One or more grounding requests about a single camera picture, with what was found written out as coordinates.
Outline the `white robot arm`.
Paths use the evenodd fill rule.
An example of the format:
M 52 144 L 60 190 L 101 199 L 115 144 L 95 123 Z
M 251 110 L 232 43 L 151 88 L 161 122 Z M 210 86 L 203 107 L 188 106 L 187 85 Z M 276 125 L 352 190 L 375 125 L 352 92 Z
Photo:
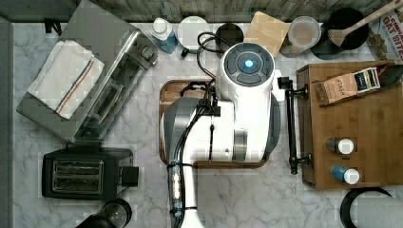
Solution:
M 272 54 L 238 43 L 222 57 L 201 99 L 181 97 L 164 112 L 160 139 L 167 160 L 171 228 L 203 228 L 197 209 L 196 162 L 259 163 L 279 137 Z

